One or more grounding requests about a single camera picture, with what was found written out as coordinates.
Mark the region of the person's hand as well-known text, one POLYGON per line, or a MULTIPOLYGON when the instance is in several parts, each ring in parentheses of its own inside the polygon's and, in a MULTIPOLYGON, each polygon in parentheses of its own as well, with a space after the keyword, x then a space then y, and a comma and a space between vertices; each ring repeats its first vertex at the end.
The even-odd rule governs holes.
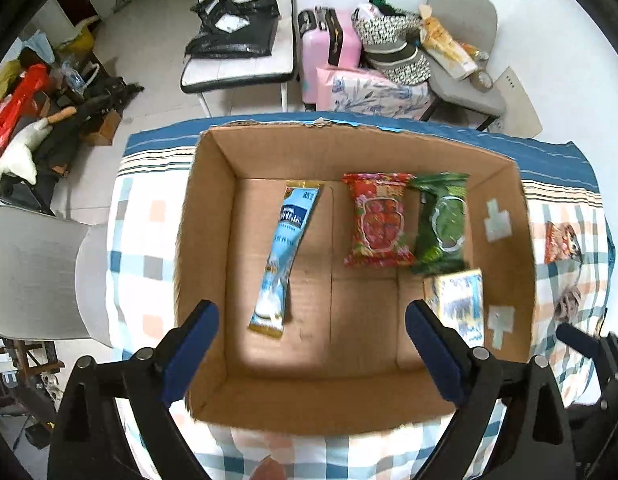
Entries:
POLYGON ((271 456, 264 458, 251 474, 251 480, 286 480, 285 467, 271 456))

